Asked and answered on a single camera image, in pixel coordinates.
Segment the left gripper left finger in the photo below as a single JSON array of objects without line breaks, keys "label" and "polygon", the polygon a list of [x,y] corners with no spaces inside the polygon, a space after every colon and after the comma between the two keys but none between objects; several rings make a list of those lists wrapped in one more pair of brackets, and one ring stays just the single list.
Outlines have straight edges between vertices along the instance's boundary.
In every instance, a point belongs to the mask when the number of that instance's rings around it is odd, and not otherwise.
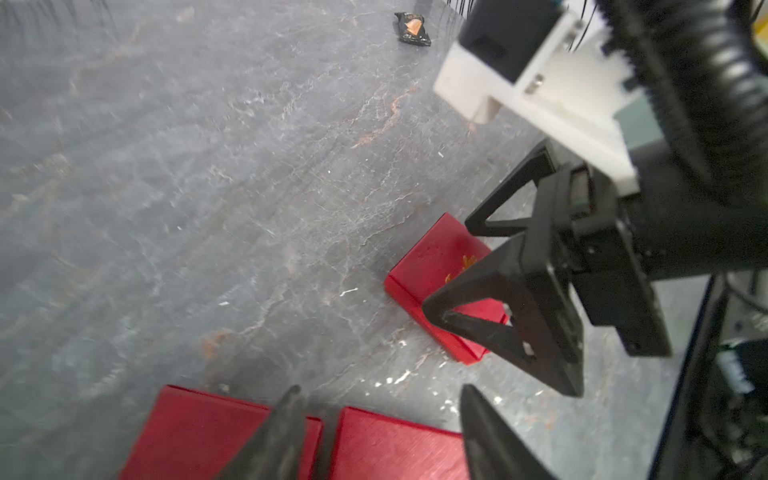
[{"label": "left gripper left finger", "polygon": [[306,410],[301,387],[291,386],[216,479],[297,479]]}]

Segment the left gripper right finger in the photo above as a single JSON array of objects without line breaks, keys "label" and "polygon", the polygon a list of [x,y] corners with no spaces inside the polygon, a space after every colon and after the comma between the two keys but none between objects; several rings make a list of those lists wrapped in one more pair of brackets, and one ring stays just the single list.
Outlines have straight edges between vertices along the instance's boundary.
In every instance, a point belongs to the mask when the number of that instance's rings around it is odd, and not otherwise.
[{"label": "left gripper right finger", "polygon": [[555,478],[472,384],[462,386],[460,420],[472,480]]}]

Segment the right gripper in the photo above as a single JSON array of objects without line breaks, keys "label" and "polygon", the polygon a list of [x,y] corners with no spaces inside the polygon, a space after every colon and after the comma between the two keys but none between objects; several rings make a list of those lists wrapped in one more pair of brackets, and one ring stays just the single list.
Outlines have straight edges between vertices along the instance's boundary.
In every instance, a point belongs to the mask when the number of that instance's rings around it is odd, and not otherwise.
[{"label": "right gripper", "polygon": [[[609,181],[584,167],[557,169],[542,140],[464,222],[476,237],[513,237],[431,294],[422,311],[435,327],[580,397],[578,307],[592,325],[613,328],[630,356],[668,357],[672,349]],[[490,220],[529,183],[531,218]]]}]

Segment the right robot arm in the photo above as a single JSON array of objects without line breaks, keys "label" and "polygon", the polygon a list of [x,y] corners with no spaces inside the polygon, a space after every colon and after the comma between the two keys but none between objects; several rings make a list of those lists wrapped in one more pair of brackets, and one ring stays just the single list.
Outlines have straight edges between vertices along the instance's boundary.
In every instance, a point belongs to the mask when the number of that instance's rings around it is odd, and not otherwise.
[{"label": "right robot arm", "polygon": [[652,282],[767,264],[767,62],[747,1],[481,1],[434,90],[482,124],[512,110],[542,143],[472,212],[502,244],[422,305],[558,392],[583,393],[583,328],[666,357]]}]

